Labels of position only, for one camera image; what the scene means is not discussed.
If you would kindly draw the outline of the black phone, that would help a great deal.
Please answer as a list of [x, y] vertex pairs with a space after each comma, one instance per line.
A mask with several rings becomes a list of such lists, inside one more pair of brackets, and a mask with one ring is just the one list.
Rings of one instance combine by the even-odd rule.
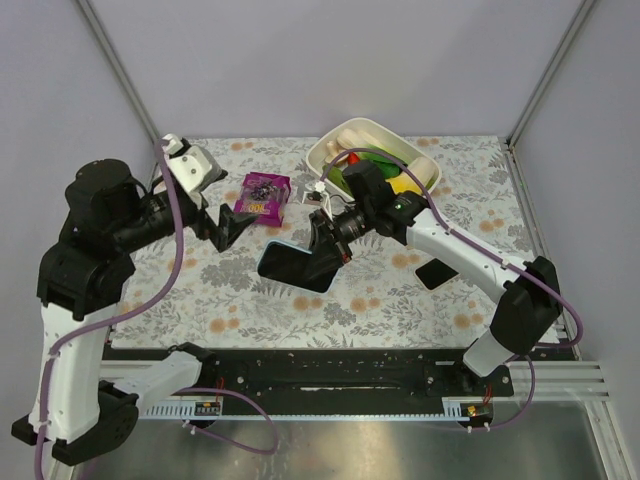
[[260, 277], [315, 293], [326, 293], [337, 271], [313, 276], [306, 272], [311, 252], [279, 240], [269, 241], [259, 259]]

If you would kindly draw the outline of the black smartphone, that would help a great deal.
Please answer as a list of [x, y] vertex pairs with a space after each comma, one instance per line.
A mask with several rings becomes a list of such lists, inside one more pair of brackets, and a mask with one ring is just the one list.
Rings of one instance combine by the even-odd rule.
[[453, 280], [459, 273], [444, 262], [433, 258], [415, 270], [415, 276], [428, 290], [434, 291]]

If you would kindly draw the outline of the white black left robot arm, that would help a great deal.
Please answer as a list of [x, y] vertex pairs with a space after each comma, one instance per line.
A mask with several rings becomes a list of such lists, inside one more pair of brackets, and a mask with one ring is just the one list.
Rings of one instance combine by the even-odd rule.
[[58, 241], [43, 256], [37, 295], [44, 325], [38, 396], [12, 435], [36, 448], [52, 447], [57, 461], [76, 466], [109, 453], [131, 434], [139, 416], [165, 398], [215, 382], [216, 357], [192, 343], [130, 380], [100, 376], [103, 350], [133, 254], [186, 229], [225, 251], [254, 216], [222, 205], [217, 219], [176, 179], [169, 189], [141, 194], [128, 165], [103, 159], [84, 165], [67, 187], [69, 213]]

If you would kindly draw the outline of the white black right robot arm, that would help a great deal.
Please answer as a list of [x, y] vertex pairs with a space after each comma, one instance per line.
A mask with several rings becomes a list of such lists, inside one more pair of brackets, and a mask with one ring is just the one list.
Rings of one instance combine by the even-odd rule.
[[350, 243], [370, 231], [442, 261], [496, 305], [489, 329], [463, 355], [466, 367], [479, 377], [490, 375], [514, 356], [528, 354], [562, 314], [556, 270], [548, 259], [539, 256], [528, 262], [505, 257], [448, 223], [425, 197], [394, 193], [369, 161], [349, 166], [344, 178], [355, 203], [335, 217], [323, 210], [311, 214], [306, 279], [343, 267], [352, 258]]

